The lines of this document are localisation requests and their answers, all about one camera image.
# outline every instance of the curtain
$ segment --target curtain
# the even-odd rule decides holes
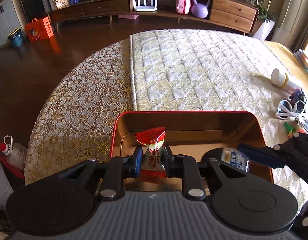
[[[293,46],[293,52],[296,53],[299,49],[305,49],[308,44],[308,20],[305,23],[303,31],[296,39],[296,43]]]

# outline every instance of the purple kettlebell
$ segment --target purple kettlebell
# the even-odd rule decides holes
[[[206,4],[198,3],[196,0],[193,0],[194,4],[192,6],[191,12],[194,16],[198,18],[206,18],[208,15],[208,6],[210,5],[211,0],[207,0]]]

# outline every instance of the orange gift box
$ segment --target orange gift box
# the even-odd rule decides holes
[[[25,30],[31,42],[49,39],[54,35],[48,17],[39,20],[34,18],[31,23],[25,25]]]

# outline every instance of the wooden drawer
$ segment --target wooden drawer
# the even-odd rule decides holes
[[[67,7],[49,13],[52,22],[65,21],[83,15],[83,9],[81,6]]]
[[[253,21],[251,20],[216,9],[211,10],[210,21],[221,23],[222,25],[229,27],[234,27],[235,29],[247,33],[250,32],[253,25]]]
[[[108,0],[83,4],[84,15],[128,13],[131,11],[130,0]]]
[[[230,0],[213,0],[212,8],[235,14],[251,21],[254,20],[256,15],[256,8],[251,8]]]

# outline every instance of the white quilted mat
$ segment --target white quilted mat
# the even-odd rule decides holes
[[[273,86],[274,68],[287,71],[259,40],[206,30],[158,30],[130,37],[135,111],[249,111],[267,146],[287,140],[274,114],[289,94]],[[290,190],[299,206],[308,185],[286,167],[273,170],[275,183]]]

